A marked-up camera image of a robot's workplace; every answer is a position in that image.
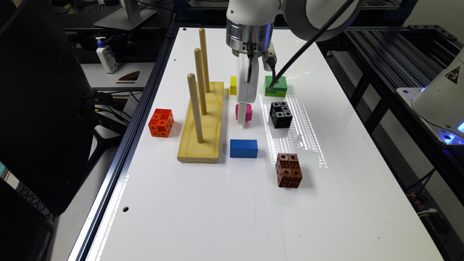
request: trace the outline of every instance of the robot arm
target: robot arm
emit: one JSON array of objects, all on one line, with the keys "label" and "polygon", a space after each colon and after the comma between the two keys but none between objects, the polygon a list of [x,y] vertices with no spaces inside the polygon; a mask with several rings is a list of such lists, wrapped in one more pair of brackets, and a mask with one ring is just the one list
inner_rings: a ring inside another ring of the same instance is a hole
[{"label": "robot arm", "polygon": [[[364,0],[355,0],[319,38],[319,41],[332,38],[342,32],[351,24],[363,2]],[[292,32],[307,40],[314,36],[344,3],[345,0],[229,1],[226,43],[232,48],[232,53],[238,57],[237,102],[240,125],[245,123],[247,103],[252,103],[256,99],[259,77],[257,58],[271,45],[276,15],[283,13]]]}]

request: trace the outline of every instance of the yellow block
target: yellow block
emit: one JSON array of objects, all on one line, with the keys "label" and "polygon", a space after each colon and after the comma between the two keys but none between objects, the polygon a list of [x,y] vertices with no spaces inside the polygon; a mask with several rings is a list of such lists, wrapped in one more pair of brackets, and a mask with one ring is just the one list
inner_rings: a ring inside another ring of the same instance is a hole
[{"label": "yellow block", "polygon": [[210,82],[206,94],[207,114],[201,115],[203,142],[196,141],[194,114],[188,105],[177,160],[186,163],[217,163],[219,161],[220,122],[223,116],[224,83]]},{"label": "yellow block", "polygon": [[230,94],[231,95],[237,95],[237,77],[236,76],[231,76]]}]

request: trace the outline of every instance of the red cube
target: red cube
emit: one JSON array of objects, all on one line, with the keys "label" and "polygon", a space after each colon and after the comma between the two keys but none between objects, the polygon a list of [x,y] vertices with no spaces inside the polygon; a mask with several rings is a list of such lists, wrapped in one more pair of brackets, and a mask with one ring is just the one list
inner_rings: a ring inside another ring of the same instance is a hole
[{"label": "red cube", "polygon": [[169,137],[174,125],[173,111],[170,109],[156,109],[148,123],[148,128],[153,137]]}]

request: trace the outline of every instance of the blue rectangular block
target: blue rectangular block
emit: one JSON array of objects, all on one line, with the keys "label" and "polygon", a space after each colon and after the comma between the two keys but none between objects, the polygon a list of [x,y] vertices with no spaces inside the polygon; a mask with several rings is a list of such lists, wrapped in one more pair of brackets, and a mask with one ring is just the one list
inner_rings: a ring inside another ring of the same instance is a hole
[{"label": "blue rectangular block", "polygon": [[231,139],[231,157],[256,158],[258,157],[257,140]]}]

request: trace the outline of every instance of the spray bottle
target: spray bottle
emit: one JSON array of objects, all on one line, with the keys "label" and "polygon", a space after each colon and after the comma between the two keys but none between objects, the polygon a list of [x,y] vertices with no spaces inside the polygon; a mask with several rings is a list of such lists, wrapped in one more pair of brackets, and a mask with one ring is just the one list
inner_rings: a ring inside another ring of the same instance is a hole
[{"label": "spray bottle", "polygon": [[96,37],[96,44],[99,46],[99,48],[96,50],[96,54],[99,56],[100,62],[103,65],[105,72],[114,73],[117,70],[115,56],[111,51],[111,48],[105,45],[102,39],[105,39],[105,37]]}]

